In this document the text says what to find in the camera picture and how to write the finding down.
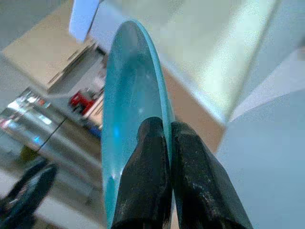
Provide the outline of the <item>dark glossy object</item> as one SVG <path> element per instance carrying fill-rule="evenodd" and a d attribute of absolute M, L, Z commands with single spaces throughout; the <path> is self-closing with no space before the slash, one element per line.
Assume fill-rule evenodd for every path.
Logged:
<path fill-rule="evenodd" d="M 32 229 L 34 213 L 48 195 L 58 172 L 46 159 L 32 161 L 10 192 L 0 198 L 0 229 Z"/>

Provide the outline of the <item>blue container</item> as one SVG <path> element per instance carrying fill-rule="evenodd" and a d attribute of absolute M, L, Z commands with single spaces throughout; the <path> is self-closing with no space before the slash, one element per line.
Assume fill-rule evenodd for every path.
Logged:
<path fill-rule="evenodd" d="M 95 126 L 95 125 L 92 125 L 90 128 L 89 128 L 89 131 L 91 134 L 93 134 L 95 137 L 97 137 L 98 139 L 101 139 L 101 130 Z"/>

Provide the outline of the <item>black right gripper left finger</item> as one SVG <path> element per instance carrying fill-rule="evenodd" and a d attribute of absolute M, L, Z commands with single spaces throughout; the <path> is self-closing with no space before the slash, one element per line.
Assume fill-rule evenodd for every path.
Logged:
<path fill-rule="evenodd" d="M 172 185 L 163 122 L 145 119 L 120 179 L 112 229 L 168 229 Z"/>

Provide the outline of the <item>red appliance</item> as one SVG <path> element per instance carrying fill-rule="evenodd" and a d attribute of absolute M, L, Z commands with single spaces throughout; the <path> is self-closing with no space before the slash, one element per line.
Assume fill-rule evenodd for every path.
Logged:
<path fill-rule="evenodd" d="M 73 112 L 84 115 L 94 105 L 95 101 L 95 93 L 89 88 L 83 88 L 70 98 L 68 105 Z"/>

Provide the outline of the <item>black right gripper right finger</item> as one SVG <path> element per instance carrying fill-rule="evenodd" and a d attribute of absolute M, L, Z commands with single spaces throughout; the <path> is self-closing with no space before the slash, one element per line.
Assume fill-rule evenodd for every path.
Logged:
<path fill-rule="evenodd" d="M 172 123 L 172 181 L 180 229 L 253 229 L 230 178 L 199 135 Z"/>

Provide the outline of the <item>beige wall cabinet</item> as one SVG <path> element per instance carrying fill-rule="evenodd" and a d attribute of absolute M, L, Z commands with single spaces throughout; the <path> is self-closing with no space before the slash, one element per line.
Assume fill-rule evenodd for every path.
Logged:
<path fill-rule="evenodd" d="M 68 30 L 72 0 L 62 4 L 2 53 L 18 70 L 48 92 L 94 47 L 92 39 L 77 41 Z"/>

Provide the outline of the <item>teal glass plate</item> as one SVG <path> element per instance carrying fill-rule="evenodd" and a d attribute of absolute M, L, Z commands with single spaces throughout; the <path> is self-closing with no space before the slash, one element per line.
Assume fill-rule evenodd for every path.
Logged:
<path fill-rule="evenodd" d="M 137 144 L 141 123 L 162 120 L 167 151 L 172 151 L 174 114 L 155 46 L 137 20 L 123 22 L 107 62 L 101 138 L 106 225 L 111 227 L 123 169 Z"/>

